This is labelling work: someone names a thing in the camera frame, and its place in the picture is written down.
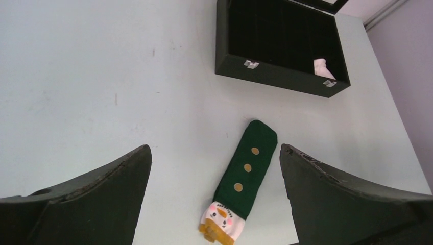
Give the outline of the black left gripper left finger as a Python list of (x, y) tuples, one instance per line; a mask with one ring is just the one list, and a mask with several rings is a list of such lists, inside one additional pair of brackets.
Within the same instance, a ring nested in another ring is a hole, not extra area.
[(142, 145), (111, 163), (1, 199), (1, 244), (132, 244), (150, 176)]

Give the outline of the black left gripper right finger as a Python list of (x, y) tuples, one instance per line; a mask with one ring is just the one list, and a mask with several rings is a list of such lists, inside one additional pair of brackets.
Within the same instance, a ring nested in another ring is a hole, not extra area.
[(283, 144), (299, 244), (432, 244), (432, 196), (379, 185)]

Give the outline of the green snowman sock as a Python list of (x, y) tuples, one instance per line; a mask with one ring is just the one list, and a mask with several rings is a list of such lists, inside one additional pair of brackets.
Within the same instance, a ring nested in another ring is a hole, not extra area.
[(259, 120), (246, 127), (199, 231), (211, 243), (234, 244), (242, 233), (277, 146), (277, 134)]

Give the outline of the white sock with black stripes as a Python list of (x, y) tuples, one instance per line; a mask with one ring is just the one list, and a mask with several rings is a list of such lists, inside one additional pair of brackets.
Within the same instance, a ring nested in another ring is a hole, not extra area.
[(328, 70), (326, 59), (319, 58), (314, 60), (314, 73), (316, 76), (335, 80), (334, 75)]

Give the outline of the black display case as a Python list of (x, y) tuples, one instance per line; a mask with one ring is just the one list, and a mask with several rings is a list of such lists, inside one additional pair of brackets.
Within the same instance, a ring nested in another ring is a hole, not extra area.
[[(218, 0), (215, 69), (220, 76), (321, 97), (351, 83), (335, 16), (344, 1)], [(335, 80), (314, 73), (324, 58)]]

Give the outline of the right aluminium frame post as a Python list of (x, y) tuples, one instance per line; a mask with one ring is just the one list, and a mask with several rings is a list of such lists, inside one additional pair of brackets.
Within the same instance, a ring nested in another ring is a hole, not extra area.
[(392, 0), (387, 3), (384, 7), (378, 10), (375, 14), (373, 14), (369, 19), (364, 22), (364, 28), (368, 32), (373, 27), (378, 25), (381, 21), (386, 19), (404, 4), (406, 4), (408, 0)]

